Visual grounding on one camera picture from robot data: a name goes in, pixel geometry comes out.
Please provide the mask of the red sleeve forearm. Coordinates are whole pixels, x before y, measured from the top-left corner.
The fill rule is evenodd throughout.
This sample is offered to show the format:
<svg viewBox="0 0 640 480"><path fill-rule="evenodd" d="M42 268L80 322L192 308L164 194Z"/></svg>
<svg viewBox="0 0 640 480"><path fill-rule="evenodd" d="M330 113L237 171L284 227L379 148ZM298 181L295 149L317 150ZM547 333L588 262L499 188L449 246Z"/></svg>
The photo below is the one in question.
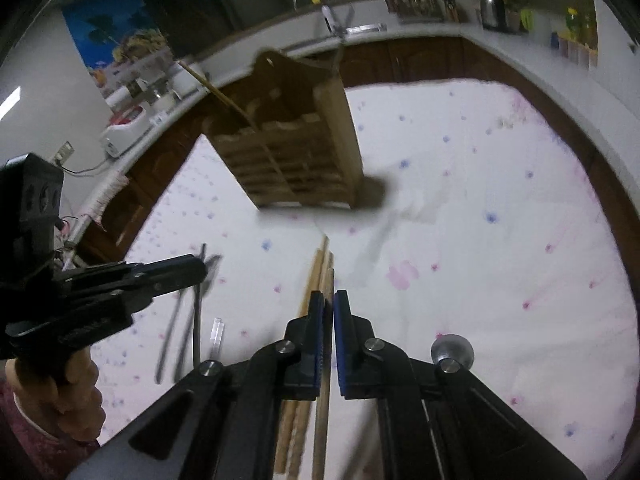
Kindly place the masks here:
<svg viewBox="0 0 640 480"><path fill-rule="evenodd" d="M24 416L1 379L1 478L66 479L100 448L96 441L55 439Z"/></svg>

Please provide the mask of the person's left hand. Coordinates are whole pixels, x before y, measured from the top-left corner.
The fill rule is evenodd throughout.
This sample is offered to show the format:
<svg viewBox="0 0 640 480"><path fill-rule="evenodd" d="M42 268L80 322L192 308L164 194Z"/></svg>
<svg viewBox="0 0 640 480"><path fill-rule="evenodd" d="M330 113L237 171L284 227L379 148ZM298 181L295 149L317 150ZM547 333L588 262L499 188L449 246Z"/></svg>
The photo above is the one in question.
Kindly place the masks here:
<svg viewBox="0 0 640 480"><path fill-rule="evenodd" d="M105 412L96 386L99 371L91 348L73 353L64 364L53 368L61 373L57 378L50 375L42 361L6 362L6 380L17 406L52 437L95 441L102 431Z"/></svg>

